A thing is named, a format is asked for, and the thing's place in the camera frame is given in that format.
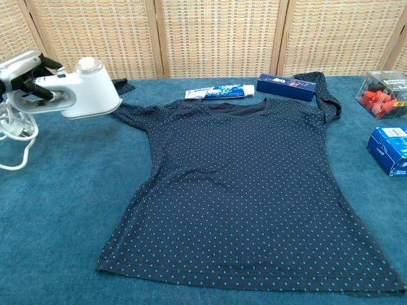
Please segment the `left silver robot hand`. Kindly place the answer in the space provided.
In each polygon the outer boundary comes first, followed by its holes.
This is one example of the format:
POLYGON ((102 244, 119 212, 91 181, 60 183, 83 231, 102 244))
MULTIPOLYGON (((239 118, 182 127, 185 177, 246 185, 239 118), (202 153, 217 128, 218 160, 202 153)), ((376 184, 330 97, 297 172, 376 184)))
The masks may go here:
POLYGON ((41 76, 52 76, 49 71, 63 69, 64 66, 39 50, 28 50, 1 62, 1 101, 3 96, 16 90, 45 100, 51 100, 53 93, 34 83, 41 76))

